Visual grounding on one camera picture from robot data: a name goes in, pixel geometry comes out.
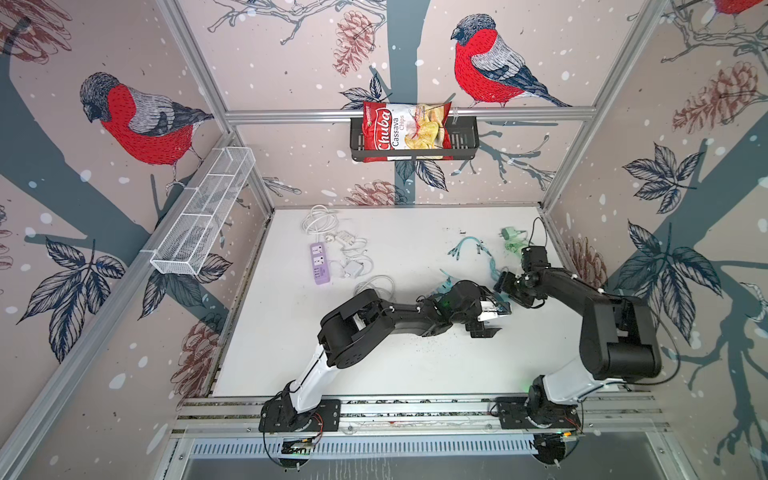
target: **red bird breast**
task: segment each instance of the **red bird breast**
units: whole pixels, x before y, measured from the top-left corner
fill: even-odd
[[[496,30],[478,31],[465,47],[456,44],[454,72],[458,85],[476,101],[505,104],[525,91],[488,80],[472,65],[472,56],[487,53],[496,42]]]
[[[153,165],[175,164],[192,145],[192,125],[160,137],[137,134],[128,127],[136,114],[136,104],[125,85],[118,85],[108,95],[112,121],[101,121],[104,128],[133,158]]]

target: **bird wing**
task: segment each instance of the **bird wing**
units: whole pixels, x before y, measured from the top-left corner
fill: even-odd
[[[496,35],[490,50],[473,55],[471,60],[484,77],[501,83],[514,77],[525,66],[523,57],[509,48],[500,35]]]
[[[148,137],[160,137],[172,131],[176,112],[170,98],[145,94],[131,87],[128,90],[136,104],[136,114],[128,122],[128,128]]]

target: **metal grate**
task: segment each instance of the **metal grate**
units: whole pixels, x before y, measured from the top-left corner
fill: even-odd
[[[266,446],[273,457],[295,455],[279,453],[283,439],[296,436],[271,436]],[[376,437],[324,437],[312,458],[384,458],[453,455],[534,455],[531,434],[418,435]],[[197,439],[191,458],[266,458],[260,436],[247,439]]]
[[[150,262],[160,273],[197,275],[256,163],[246,147],[225,147]]]

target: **wire mesh shelf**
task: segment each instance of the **wire mesh shelf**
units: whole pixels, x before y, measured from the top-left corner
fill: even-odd
[[[200,273],[254,164],[250,148],[221,150],[152,256],[150,262],[157,271],[182,275]]]

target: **white dot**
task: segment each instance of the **white dot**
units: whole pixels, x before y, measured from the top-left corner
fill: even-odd
[[[123,387],[123,384],[125,383],[125,374],[121,373],[120,375],[116,375],[110,382],[109,382],[109,388],[113,390],[118,390]]]

